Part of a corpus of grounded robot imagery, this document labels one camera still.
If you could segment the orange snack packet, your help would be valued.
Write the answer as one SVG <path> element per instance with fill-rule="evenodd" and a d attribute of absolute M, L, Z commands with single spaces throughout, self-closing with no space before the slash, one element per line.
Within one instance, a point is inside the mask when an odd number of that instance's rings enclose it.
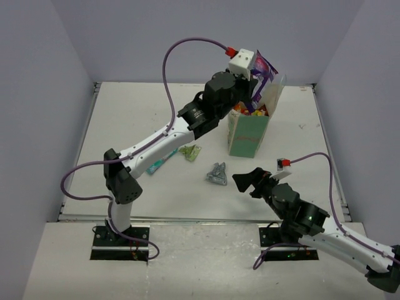
<path fill-rule="evenodd" d="M 248 109 L 243 108 L 240 105 L 236 105 L 233 108 L 237 113 L 243 114 L 245 116 L 263 116 L 264 114 L 259 111 L 259 110 L 255 110 L 254 112 L 250 112 Z"/>

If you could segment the purple snack packet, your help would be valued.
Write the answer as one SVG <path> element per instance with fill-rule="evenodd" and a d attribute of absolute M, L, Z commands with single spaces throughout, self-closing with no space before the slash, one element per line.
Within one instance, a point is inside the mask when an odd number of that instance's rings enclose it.
<path fill-rule="evenodd" d="M 278 71 L 272 64 L 259 52 L 256 52 L 256 58 L 251 69 L 251 75 L 257 79 L 256 87 L 252 93 L 251 105 L 256 109 L 266 88 L 274 81 Z"/>

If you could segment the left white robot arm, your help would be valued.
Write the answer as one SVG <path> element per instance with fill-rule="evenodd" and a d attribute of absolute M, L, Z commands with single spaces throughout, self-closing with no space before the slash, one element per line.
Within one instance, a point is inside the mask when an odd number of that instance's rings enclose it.
<path fill-rule="evenodd" d="M 107 209 L 109 240 L 118 246 L 128 242 L 132 203 L 143 192 L 137 180 L 146 169 L 173 150 L 212 131 L 239 102 L 251 101 L 256 84 L 255 77 L 246 79 L 228 71 L 218 72 L 171 124 L 120 153 L 113 149 L 104 153 L 105 160 L 112 161 L 104 167 L 106 187 L 112 196 Z"/>

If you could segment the red chips bag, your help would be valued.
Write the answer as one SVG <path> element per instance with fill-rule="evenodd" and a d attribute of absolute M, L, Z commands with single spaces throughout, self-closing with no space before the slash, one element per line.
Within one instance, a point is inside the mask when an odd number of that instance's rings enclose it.
<path fill-rule="evenodd" d="M 263 104 L 259 109 L 257 109 L 258 116 L 269 116 L 266 106 Z"/>

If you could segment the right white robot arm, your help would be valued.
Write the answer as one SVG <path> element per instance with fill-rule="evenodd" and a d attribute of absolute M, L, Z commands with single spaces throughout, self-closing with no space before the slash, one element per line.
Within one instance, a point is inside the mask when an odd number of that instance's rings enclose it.
<path fill-rule="evenodd" d="M 251 197 L 264 199 L 281 220 L 277 247 L 315 248 L 357 269 L 374 287 L 387 293 L 398 290 L 398 245 L 380 244 L 353 231 L 260 167 L 232 178 L 241 193 L 253 187 Z"/>

